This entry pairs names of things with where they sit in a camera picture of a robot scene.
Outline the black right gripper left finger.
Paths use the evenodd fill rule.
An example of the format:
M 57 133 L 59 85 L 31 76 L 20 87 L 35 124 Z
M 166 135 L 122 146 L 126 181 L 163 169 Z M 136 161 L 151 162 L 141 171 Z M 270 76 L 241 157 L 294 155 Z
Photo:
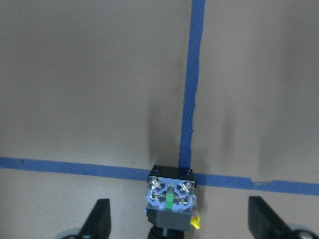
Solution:
M 111 209 L 109 199 L 99 199 L 82 226 L 78 239 L 108 239 L 111 233 Z

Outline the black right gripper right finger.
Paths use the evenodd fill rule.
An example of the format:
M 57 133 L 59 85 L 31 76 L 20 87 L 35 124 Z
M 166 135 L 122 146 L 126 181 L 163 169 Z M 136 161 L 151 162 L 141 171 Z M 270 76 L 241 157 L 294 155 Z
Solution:
M 260 196 L 248 199 L 248 228 L 255 239 L 284 239 L 292 232 Z

